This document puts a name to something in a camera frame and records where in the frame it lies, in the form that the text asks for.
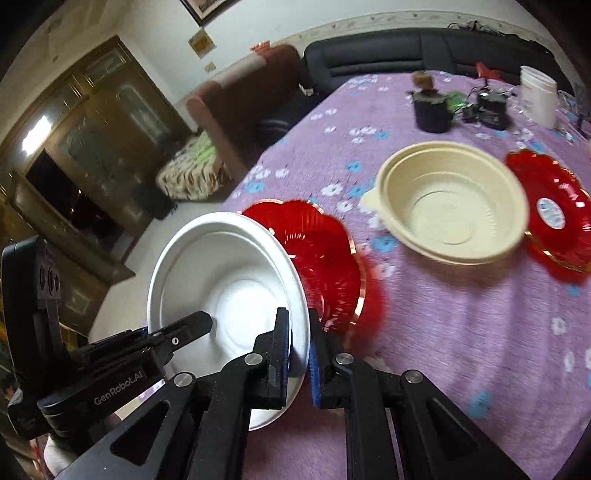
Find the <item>red plate with sticker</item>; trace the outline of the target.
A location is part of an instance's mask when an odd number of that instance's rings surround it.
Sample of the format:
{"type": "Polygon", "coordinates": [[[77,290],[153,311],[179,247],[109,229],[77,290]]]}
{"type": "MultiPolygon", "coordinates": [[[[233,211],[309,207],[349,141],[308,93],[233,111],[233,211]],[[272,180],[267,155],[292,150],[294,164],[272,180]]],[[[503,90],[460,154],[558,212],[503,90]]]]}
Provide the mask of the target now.
{"type": "Polygon", "coordinates": [[[510,152],[506,166],[526,193],[529,255],[557,280],[581,284],[590,277],[590,195],[575,174],[549,155],[510,152]]]}

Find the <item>green snack packet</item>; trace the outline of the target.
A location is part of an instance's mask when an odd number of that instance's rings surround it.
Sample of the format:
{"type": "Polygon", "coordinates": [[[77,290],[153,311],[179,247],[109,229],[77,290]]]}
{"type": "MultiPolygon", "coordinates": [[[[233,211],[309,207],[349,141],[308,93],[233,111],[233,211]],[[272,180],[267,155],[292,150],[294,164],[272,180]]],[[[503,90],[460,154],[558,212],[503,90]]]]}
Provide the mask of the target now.
{"type": "Polygon", "coordinates": [[[468,104],[468,96],[459,91],[450,91],[445,94],[448,111],[454,115],[468,104]]]}

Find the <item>red plate at table edge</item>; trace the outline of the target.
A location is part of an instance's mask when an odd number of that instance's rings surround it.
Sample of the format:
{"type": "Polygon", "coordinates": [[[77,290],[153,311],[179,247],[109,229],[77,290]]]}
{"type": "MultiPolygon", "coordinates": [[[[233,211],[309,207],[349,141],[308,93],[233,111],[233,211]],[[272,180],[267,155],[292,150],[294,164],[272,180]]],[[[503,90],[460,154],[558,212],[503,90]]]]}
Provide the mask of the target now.
{"type": "Polygon", "coordinates": [[[384,286],[342,221],[304,200],[264,199],[242,214],[286,250],[322,329],[348,350],[367,350],[384,323],[384,286]]]}

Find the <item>white foam bowl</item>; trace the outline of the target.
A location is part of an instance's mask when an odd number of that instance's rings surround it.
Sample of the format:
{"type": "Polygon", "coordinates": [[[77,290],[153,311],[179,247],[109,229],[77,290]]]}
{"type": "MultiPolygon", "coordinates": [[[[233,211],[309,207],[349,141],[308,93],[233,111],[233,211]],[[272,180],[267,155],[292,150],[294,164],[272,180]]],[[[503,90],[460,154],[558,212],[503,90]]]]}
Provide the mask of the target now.
{"type": "Polygon", "coordinates": [[[184,225],[160,254],[148,288],[147,325],[156,331],[197,311],[211,315],[211,332],[180,348],[168,377],[202,377],[252,352],[273,330],[277,309],[290,314],[287,402],[294,402],[308,368],[310,318],[304,287],[279,240],[243,215],[213,212],[184,225]]]}

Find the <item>framed horse painting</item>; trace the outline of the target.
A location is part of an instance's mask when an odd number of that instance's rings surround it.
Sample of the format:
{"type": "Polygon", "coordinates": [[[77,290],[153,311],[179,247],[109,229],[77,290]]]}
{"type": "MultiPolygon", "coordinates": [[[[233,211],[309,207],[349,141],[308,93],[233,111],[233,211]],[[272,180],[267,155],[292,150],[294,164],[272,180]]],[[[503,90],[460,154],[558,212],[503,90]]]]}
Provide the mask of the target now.
{"type": "Polygon", "coordinates": [[[180,3],[199,27],[211,23],[212,20],[237,2],[238,0],[180,0],[180,3]]]}

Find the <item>white plastic jar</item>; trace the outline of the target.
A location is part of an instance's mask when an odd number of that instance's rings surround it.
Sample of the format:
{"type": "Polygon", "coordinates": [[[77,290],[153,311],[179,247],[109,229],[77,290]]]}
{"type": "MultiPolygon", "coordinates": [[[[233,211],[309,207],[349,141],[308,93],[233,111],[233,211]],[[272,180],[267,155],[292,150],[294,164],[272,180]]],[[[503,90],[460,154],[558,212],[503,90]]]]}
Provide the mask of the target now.
{"type": "Polygon", "coordinates": [[[520,71],[521,103],[525,115],[534,123],[553,129],[558,107],[558,85],[549,75],[523,65],[520,71]]]}

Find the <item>wooden glass door cabinet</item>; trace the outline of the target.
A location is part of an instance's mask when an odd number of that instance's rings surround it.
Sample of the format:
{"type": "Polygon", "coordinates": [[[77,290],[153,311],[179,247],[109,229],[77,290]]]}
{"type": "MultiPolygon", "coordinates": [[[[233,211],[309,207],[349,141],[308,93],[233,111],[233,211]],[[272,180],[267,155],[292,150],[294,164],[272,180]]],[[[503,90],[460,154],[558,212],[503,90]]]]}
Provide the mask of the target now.
{"type": "Polygon", "coordinates": [[[87,336],[165,197],[159,169],[189,130],[118,37],[53,81],[1,144],[1,241],[39,235],[65,280],[59,315],[87,336]]]}

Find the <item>cream plastic bowl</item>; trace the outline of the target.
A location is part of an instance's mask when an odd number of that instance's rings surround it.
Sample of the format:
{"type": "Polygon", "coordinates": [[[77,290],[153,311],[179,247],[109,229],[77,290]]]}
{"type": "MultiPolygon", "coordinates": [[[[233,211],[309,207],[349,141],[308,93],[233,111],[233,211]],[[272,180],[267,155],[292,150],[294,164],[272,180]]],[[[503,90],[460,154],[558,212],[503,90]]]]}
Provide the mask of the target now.
{"type": "Polygon", "coordinates": [[[529,221],[513,172],[492,155],[452,141],[417,143],[391,155],[361,203],[410,249],[457,266],[506,257],[529,221]]]}

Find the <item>black leather sofa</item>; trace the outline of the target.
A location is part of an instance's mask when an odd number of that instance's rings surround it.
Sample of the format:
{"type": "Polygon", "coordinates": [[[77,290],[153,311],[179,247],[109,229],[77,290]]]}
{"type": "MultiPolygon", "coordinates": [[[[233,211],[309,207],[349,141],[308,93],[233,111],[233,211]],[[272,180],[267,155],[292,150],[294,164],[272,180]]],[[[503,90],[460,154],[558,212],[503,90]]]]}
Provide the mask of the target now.
{"type": "Polygon", "coordinates": [[[346,35],[315,41],[304,49],[300,86],[256,124],[256,139],[263,148],[270,147],[356,76],[436,70],[475,78],[479,62],[513,85],[520,83],[520,69],[526,65],[549,75],[561,90],[574,92],[550,50],[514,34],[406,28],[346,35]]]}

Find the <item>black grinder with wooden knob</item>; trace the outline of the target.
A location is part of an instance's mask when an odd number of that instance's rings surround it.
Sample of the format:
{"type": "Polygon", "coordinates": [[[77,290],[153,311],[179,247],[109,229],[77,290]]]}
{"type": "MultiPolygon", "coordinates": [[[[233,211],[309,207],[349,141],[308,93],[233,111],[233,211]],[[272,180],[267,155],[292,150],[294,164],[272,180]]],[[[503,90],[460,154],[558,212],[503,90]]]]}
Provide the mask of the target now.
{"type": "Polygon", "coordinates": [[[436,87],[434,78],[426,71],[412,73],[415,90],[411,92],[417,127],[427,133],[443,134],[450,130],[452,113],[447,97],[436,87]]]}

